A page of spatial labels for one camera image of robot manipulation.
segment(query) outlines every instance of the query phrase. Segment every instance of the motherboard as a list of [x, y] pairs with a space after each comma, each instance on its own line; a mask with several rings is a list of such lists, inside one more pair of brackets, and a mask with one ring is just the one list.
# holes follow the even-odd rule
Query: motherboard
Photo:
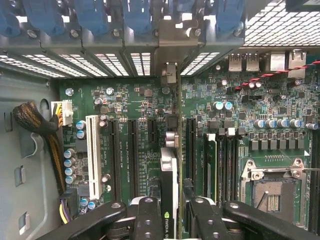
[[61, 99], [73, 111], [73, 123], [62, 129], [66, 183], [77, 189], [80, 214], [111, 200], [130, 205], [153, 196], [161, 184], [161, 148], [177, 148], [181, 115], [179, 174], [192, 180], [196, 196], [219, 207], [238, 200], [310, 227], [314, 176], [301, 169], [316, 166], [319, 70], [252, 84], [259, 72], [230, 71], [228, 64], [183, 78], [181, 89], [157, 78], [61, 81]]

